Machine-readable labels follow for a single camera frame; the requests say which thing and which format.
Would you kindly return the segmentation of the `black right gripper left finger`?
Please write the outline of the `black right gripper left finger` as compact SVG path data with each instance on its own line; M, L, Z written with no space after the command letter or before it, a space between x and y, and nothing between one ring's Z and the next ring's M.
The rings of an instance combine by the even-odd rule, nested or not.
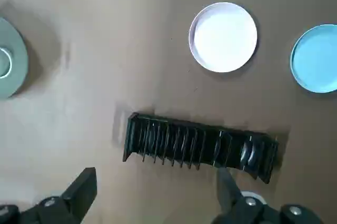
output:
M81 223L96 196L96 169L85 168L60 196L47 197L22 212L14 204L2 204L1 223Z

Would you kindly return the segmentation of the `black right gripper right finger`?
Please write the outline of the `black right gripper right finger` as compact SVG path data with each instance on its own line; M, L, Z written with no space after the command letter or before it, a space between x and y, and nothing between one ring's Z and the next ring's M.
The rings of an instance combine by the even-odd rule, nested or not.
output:
M221 213L213 223L322 223L318 215L299 204L285 204L279 210L270 207L256 193L241 191L226 168L216 174L217 199Z

